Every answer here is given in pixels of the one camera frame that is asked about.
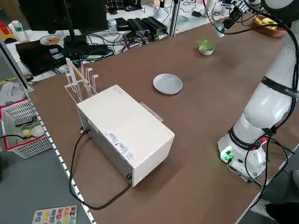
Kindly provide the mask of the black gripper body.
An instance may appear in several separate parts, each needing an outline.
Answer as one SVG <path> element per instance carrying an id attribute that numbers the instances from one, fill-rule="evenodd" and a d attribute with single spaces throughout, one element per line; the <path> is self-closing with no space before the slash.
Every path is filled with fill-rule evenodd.
<path id="1" fill-rule="evenodd" d="M 239 7 L 235 6 L 234 9 L 229 13 L 229 22 L 234 23 L 242 17 L 242 11 Z"/>

